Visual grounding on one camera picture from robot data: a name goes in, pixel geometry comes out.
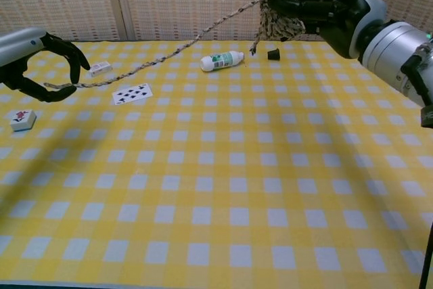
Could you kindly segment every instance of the rope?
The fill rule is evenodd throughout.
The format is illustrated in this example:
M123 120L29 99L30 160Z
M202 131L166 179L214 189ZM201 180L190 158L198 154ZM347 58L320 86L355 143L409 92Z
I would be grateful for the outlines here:
M218 25L222 24L226 20L228 20L228 19L230 19L236 15L241 14L242 12L244 12L247 9L254 7L258 3L260 4L260 27L258 29L258 32L256 33L254 42L250 48L250 51L253 55L256 53L257 44L261 39L287 39L287 40L291 40L296 35L302 34L304 32L304 24L300 20L289 19L289 18L278 16L277 12L275 12L269 8L266 0L253 0L249 3L246 3L245 5L240 7L239 9L235 10L234 12L231 12L230 14L220 18L215 23L213 23L211 26L209 26L208 28L205 28L202 32L200 32L195 37L195 39L182 45L181 47L176 49L174 52L172 52L172 53L170 53L164 57L158 58L154 61L146 62L146 63L140 65L139 67L135 68L134 70L132 70L126 74L121 74L117 77L114 77L112 79L108 79L106 81L102 81L100 83L89 83L89 84L87 84L87 83L77 83L77 84L67 83L67 84L62 84L62 85L54 85L51 83L44 83L44 85L46 87L50 87L50 88L54 88L54 89L63 89L65 87L69 87L69 86L75 86L77 88L92 88L92 87L101 87L101 86L112 84L116 81L119 81L120 79L132 76L133 74L136 74L137 72L139 72L140 70L142 70L144 68L147 68L150 66L155 66L156 64L162 63L165 60L167 60L171 57L174 57L178 53L181 53L183 50L187 49L188 47L191 47L194 43L198 42L200 39L202 39L202 37L206 33L210 32L211 30L216 28Z

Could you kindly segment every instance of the small black object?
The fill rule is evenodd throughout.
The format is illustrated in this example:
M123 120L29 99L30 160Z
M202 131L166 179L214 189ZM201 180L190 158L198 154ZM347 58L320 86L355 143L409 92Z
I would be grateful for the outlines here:
M268 60L279 61L279 49L268 51Z

